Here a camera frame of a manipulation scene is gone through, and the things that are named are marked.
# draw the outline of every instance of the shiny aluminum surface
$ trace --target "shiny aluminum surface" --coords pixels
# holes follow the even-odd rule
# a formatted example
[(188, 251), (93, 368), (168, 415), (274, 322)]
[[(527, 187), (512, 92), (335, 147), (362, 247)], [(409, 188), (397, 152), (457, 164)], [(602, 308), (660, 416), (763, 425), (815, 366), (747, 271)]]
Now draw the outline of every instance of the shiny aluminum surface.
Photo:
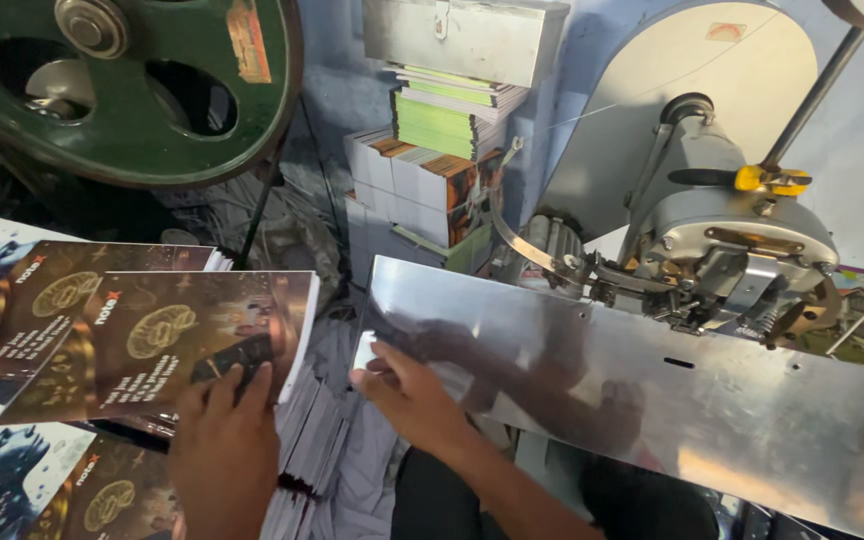
[(864, 536), (862, 366), (382, 256), (362, 329), (467, 410)]

